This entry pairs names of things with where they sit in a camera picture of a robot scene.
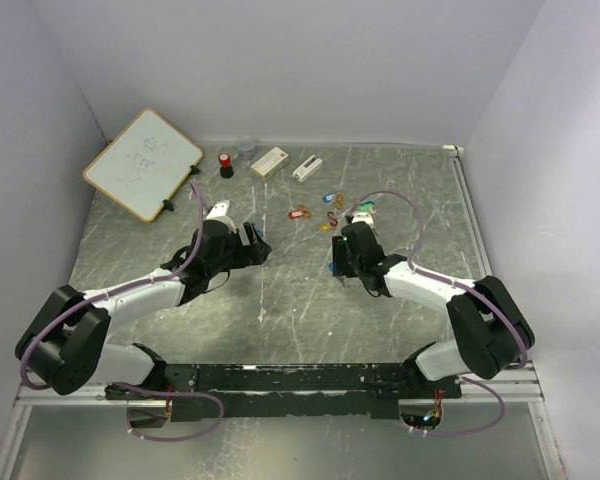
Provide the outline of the blue tag key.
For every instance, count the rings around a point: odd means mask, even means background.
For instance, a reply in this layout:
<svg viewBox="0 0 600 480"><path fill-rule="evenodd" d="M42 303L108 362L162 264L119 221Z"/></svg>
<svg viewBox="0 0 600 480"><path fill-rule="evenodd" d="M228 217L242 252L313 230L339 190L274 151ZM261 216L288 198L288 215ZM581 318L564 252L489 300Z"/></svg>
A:
<svg viewBox="0 0 600 480"><path fill-rule="evenodd" d="M333 263L329 263L329 270L334 279L336 279L343 287L346 287L345 280L342 276L335 273L335 267Z"/></svg>
<svg viewBox="0 0 600 480"><path fill-rule="evenodd" d="M336 209L344 208L344 196L341 192L331 192L323 196L323 202L332 205Z"/></svg>

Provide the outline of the green tag key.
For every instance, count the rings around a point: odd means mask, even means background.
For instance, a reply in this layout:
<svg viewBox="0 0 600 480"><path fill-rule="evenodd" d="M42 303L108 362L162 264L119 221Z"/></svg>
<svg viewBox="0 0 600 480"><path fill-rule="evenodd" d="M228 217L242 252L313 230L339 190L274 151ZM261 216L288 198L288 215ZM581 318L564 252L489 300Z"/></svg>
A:
<svg viewBox="0 0 600 480"><path fill-rule="evenodd" d="M357 206L357 210L359 212L375 214L377 212L377 206L373 200L366 200Z"/></svg>

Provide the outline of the red S-carabiner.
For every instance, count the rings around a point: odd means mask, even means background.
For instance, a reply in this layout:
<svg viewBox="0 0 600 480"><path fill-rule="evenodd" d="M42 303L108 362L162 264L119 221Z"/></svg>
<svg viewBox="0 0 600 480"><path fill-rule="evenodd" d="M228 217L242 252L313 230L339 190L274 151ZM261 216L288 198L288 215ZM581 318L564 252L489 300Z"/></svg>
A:
<svg viewBox="0 0 600 480"><path fill-rule="evenodd" d="M336 228L338 226L338 219L334 212L327 212L328 225L330 228Z"/></svg>

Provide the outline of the orange S-carabiner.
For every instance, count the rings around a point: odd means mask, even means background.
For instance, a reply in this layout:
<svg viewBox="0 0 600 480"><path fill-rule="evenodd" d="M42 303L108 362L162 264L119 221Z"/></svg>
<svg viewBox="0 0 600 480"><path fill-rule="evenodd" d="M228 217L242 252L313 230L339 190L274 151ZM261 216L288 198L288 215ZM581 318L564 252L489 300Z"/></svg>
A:
<svg viewBox="0 0 600 480"><path fill-rule="evenodd" d="M311 218L312 217L311 211L306 206L304 206L304 205L298 205L296 207L296 210L299 211L299 212L301 212L305 218Z"/></svg>

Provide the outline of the red tag key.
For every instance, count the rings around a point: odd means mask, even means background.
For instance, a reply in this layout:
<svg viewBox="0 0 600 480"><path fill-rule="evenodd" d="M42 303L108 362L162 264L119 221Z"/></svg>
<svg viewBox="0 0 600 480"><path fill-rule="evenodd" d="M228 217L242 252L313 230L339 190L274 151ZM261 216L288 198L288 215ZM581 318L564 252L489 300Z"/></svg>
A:
<svg viewBox="0 0 600 480"><path fill-rule="evenodd" d="M290 219L299 219L304 217L304 212L301 210L292 210L289 212L288 217Z"/></svg>

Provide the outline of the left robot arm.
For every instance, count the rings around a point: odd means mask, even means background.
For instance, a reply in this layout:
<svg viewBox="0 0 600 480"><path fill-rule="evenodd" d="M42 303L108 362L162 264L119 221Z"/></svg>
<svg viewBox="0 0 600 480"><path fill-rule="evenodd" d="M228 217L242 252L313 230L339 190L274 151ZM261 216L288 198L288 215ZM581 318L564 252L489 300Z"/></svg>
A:
<svg viewBox="0 0 600 480"><path fill-rule="evenodd" d="M16 345L23 384L68 395L88 383L112 383L158 397L167 385L166 361L140 343L110 344L110 331L185 305L206 294L217 275L259 266L271 251L249 222L232 227L206 220L189 245L145 276L100 290L57 288Z"/></svg>

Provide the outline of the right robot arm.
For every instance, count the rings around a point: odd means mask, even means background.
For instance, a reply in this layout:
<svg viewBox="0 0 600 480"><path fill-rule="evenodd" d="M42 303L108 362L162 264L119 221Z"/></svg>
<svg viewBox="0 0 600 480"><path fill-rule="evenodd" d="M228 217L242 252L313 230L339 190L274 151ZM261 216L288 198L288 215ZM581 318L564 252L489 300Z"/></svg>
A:
<svg viewBox="0 0 600 480"><path fill-rule="evenodd" d="M332 238L332 263L335 277L359 279L374 297L413 301L448 317L453 338L410 359L415 366L404 384L411 395L428 396L443 378L469 373L489 380L526 365L535 334L499 278L458 279L387 255L365 222L348 224Z"/></svg>

